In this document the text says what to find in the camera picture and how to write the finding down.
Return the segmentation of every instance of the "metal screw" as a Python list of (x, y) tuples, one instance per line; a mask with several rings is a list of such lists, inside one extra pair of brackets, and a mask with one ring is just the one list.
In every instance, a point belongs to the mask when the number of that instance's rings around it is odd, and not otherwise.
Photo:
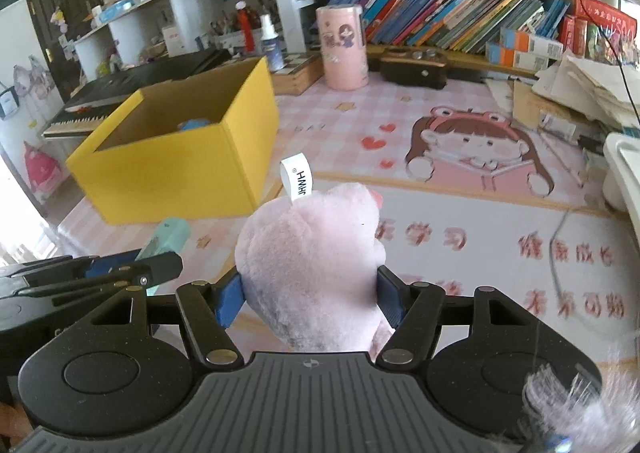
[(414, 355), (409, 350), (392, 348), (382, 354), (382, 360), (390, 365), (408, 365), (414, 360)]
[(212, 365), (226, 367), (238, 360), (238, 354), (233, 350), (220, 349), (212, 350), (207, 354), (207, 361)]

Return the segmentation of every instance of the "open box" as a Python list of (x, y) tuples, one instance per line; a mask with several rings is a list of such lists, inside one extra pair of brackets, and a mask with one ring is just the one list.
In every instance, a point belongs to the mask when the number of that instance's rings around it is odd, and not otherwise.
[[(212, 124), (178, 131), (192, 119)], [(278, 129), (264, 58), (140, 89), (66, 161), (109, 224), (243, 216), (262, 195)]]

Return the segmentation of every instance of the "red heart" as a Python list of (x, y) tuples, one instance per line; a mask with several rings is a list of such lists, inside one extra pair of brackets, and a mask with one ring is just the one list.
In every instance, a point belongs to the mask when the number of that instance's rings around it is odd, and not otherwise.
[(386, 141), (376, 140), (375, 138), (364, 138), (362, 140), (362, 146), (365, 150), (379, 150), (386, 146)]

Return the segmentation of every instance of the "black cable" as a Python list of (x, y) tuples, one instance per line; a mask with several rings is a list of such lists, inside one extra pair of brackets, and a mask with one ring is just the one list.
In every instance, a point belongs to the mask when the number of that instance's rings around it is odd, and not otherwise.
[(605, 40), (607, 40), (607, 45), (609, 45), (609, 48), (613, 51), (614, 56), (616, 57), (616, 61), (618, 62), (618, 66), (620, 67), (620, 72), (622, 73), (622, 80), (625, 84), (625, 89), (626, 89), (626, 94), (629, 96), (629, 102), (631, 103), (631, 106), (634, 109), (634, 112), (636, 113), (636, 118), (638, 119), (638, 128), (640, 128), (640, 114), (638, 113), (638, 109), (636, 108), (636, 104), (634, 103), (634, 99), (631, 95), (631, 90), (629, 90), (629, 85), (626, 82), (626, 76), (625, 76), (625, 69), (624, 66), (622, 64), (622, 60), (620, 59), (620, 55), (619, 55), (619, 51), (620, 49), (615, 49), (613, 48), (613, 44), (611, 43), (611, 40), (609, 39), (609, 37), (607, 36), (607, 33), (604, 31), (604, 29), (593, 19), (593, 17), (591, 16), (591, 14), (589, 13), (589, 11), (587, 11), (587, 8), (584, 6), (584, 1), (580, 0), (580, 4), (582, 6), (582, 9), (584, 10), (584, 13), (587, 15), (587, 18), (591, 20), (591, 22), (598, 27), (598, 30), (600, 31), (600, 34), (604, 37)]

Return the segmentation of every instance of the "red bottle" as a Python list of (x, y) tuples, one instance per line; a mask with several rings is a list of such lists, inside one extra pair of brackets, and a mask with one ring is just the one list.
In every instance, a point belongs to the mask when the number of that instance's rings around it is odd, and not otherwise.
[(246, 2), (238, 2), (236, 4), (236, 9), (238, 10), (238, 22), (240, 23), (240, 28), (242, 29), (242, 33), (244, 34), (244, 51), (254, 52), (254, 34), (252, 33), (251, 21), (249, 20), (249, 14), (246, 10)]

